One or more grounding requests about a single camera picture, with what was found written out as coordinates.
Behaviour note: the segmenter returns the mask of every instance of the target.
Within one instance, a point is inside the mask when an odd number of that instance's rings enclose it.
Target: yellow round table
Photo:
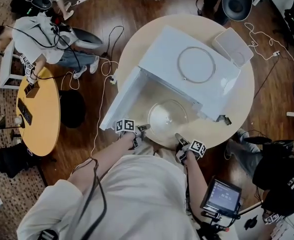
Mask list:
[[[50,78],[52,73],[43,68],[38,74],[40,78]],[[29,84],[26,76],[22,79],[19,86],[16,115],[21,115],[17,107],[18,99],[21,98],[27,109],[32,115],[31,125],[25,119],[25,128],[18,128],[23,142],[28,149],[37,156],[48,155],[55,147],[60,126],[61,126],[61,105],[60,96],[56,81],[53,78],[38,79],[39,90],[34,98],[27,98],[25,88]]]
[[[208,18],[190,14],[164,16],[147,23],[131,37],[121,54],[117,70],[118,90],[166,25],[185,32],[211,48],[213,39],[225,30],[223,26]],[[146,123],[148,113],[155,104],[170,100],[178,101],[186,111],[188,122],[173,129],[172,136],[176,132],[190,142],[196,139],[203,142],[207,148],[211,148],[226,141],[242,126],[252,107],[254,89],[253,68],[248,62],[241,68],[232,97],[223,111],[223,114],[231,120],[231,125],[226,125],[223,121],[213,122],[210,119],[199,118],[187,101],[161,85],[147,86],[129,116],[138,124]],[[147,131],[146,136],[168,148],[174,148],[177,144],[174,138],[162,139],[150,130]]]

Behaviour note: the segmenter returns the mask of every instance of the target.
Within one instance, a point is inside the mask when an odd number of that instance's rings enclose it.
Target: extension cord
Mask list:
[[[87,1],[87,0],[78,0],[76,5],[79,5],[79,4],[81,4],[81,3],[85,2],[85,1]]]

